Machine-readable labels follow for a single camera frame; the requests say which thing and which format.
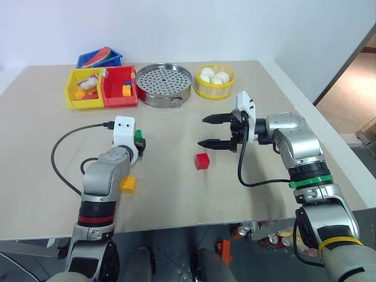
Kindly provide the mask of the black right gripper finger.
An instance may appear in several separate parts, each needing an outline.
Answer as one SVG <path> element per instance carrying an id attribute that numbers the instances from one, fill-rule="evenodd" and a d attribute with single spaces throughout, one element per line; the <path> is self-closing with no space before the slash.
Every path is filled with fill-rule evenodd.
<path id="1" fill-rule="evenodd" d="M 231 113 L 219 113 L 219 114 L 213 114 L 206 116 L 202 119 L 202 122 L 208 123 L 208 124 L 222 124 L 222 123 L 229 123 L 231 122 Z"/>
<path id="2" fill-rule="evenodd" d="M 206 139 L 199 141 L 197 144 L 201 147 L 212 150 L 236 150 L 236 144 L 231 140 Z"/>

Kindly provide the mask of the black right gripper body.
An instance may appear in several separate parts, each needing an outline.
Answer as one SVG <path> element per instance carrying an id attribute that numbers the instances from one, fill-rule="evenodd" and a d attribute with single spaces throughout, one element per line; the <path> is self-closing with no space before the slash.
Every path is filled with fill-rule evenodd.
<path id="1" fill-rule="evenodd" d="M 245 111 L 233 111 L 230 117 L 230 150 L 237 152 L 237 145 L 244 145 L 249 138 L 249 116 Z"/>

